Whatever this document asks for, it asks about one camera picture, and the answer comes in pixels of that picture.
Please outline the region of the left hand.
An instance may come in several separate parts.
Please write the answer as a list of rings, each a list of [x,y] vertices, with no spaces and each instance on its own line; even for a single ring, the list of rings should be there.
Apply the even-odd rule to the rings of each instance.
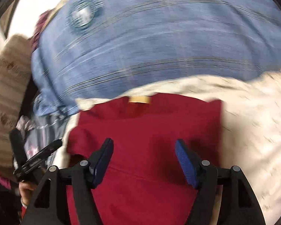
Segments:
[[[33,196],[34,190],[37,188],[37,185],[33,182],[20,182],[19,183],[19,192],[21,196],[21,203],[24,207],[28,207],[30,199]]]

